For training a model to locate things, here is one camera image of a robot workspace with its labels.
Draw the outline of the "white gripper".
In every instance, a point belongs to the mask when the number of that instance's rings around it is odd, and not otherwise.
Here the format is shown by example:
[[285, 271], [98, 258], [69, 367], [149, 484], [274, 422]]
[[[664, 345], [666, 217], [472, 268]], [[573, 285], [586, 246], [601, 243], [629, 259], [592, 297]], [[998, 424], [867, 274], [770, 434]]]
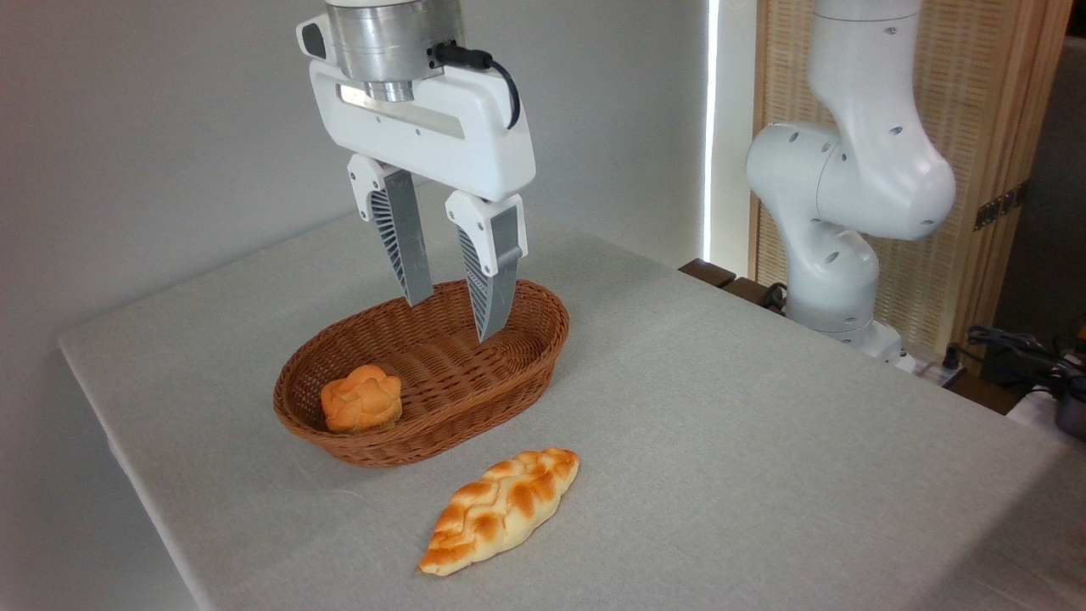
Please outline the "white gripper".
[[323, 13], [299, 24], [296, 39], [326, 131], [356, 153], [348, 173], [361, 219], [375, 224], [409, 306], [434, 293], [411, 173], [457, 189], [445, 211], [484, 343], [512, 314], [528, 254], [515, 193], [536, 173], [507, 82], [439, 61], [439, 44], [466, 44], [460, 13]]

